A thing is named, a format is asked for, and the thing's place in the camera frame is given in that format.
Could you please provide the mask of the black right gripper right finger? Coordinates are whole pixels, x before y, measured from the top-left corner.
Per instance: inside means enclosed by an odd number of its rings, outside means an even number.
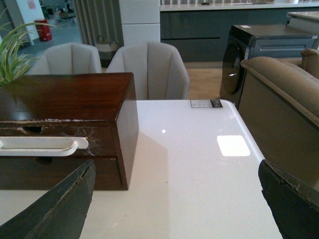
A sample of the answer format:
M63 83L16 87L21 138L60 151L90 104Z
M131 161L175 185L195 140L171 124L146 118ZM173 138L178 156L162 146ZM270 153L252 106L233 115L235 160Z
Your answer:
M281 236L317 239L319 192L266 159L259 165L258 176Z

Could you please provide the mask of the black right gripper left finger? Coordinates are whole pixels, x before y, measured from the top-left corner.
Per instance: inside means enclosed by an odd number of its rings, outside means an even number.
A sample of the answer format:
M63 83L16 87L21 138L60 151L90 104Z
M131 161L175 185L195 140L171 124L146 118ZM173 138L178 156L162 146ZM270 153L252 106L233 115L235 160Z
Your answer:
M87 160L29 207L0 227L2 239L78 239L92 201L96 177Z

